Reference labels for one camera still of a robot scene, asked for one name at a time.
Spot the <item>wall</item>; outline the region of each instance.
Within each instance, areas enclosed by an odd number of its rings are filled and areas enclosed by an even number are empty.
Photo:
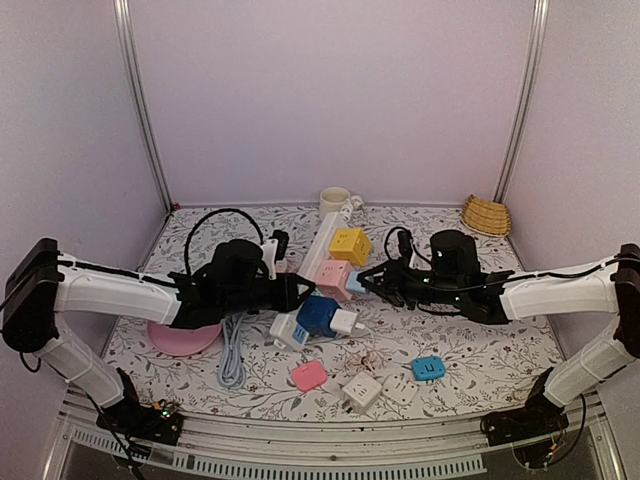
[[[131,12],[175,200],[460,204],[495,189],[533,1],[145,0]]]
[[[0,4],[0,280],[42,236],[135,267],[161,224],[109,0]],[[109,324],[75,319],[94,346]],[[64,384],[0,345],[0,478],[35,479]]]
[[[640,243],[640,3],[551,2],[507,205],[527,268],[583,263]],[[573,353],[606,315],[554,319]],[[640,366],[602,386],[629,478],[639,478]]]

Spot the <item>floral pattern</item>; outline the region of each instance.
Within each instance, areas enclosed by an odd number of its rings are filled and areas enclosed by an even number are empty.
[[[289,233],[288,269],[295,271],[320,226],[312,206],[245,208],[265,235],[274,229]],[[183,245],[208,209],[175,212],[157,243],[146,271],[184,271]],[[238,215],[220,215],[194,236],[191,263],[195,269],[213,255],[220,241],[255,239],[248,222]],[[415,243],[428,253],[429,237],[438,230],[456,228],[473,235],[483,269],[517,269],[518,263],[505,239],[485,237],[460,223],[460,209],[427,207],[366,207],[355,212],[350,226],[364,228],[373,242],[368,266],[385,259],[382,242],[395,225],[409,228]],[[393,252],[395,244],[391,242]],[[127,371],[144,401],[166,398],[185,411],[256,419],[308,422],[382,421],[446,417],[521,405],[536,377],[561,360],[551,328],[543,318],[487,327],[460,317],[434,317],[418,311],[393,308],[381,300],[360,297],[342,307],[359,313],[373,332],[338,340],[313,339],[302,352],[273,346],[269,327],[272,312],[248,316],[242,330],[243,362],[247,381],[239,390],[227,390],[217,381],[222,340],[187,358],[172,358],[150,344],[145,322],[121,318],[106,353],[108,363]],[[379,399],[366,415],[341,408],[340,389],[357,372],[368,371],[379,381],[390,373],[412,377],[411,361],[440,356],[446,375],[419,382],[411,404],[399,406]],[[298,365],[320,361],[328,381],[309,393],[299,392],[290,376]]]

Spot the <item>yellow cube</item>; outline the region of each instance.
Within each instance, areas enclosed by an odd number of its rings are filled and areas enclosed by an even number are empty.
[[[351,265],[363,267],[371,253],[371,241],[361,228],[339,228],[329,253],[336,260],[347,260]]]

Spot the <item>vent grille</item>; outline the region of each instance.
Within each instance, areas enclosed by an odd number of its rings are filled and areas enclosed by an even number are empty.
[[[125,456],[120,445],[106,432],[74,427],[73,440],[105,453]],[[142,463],[225,480],[423,480],[460,478],[486,472],[480,455],[407,466],[306,469],[215,460],[203,455],[182,452],[173,454],[171,465],[156,464],[137,454],[132,456]]]

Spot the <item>mug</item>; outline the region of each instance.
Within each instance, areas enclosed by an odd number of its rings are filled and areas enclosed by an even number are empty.
[[[351,199],[351,193],[346,188],[329,187],[320,192],[320,220],[324,220],[329,212],[339,212]]]

